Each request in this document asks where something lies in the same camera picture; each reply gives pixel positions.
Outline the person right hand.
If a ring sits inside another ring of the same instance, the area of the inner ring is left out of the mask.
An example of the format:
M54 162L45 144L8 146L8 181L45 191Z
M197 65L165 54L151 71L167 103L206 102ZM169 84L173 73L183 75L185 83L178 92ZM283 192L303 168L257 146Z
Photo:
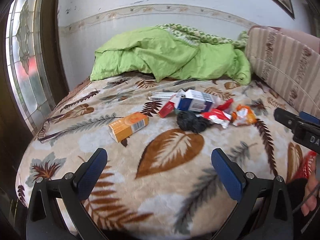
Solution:
M302 214L307 216L310 211L313 211L317 206L316 199L316 186L318 185L318 180L316 179L315 172L312 171L308 182L305 187L305 203L301 207Z

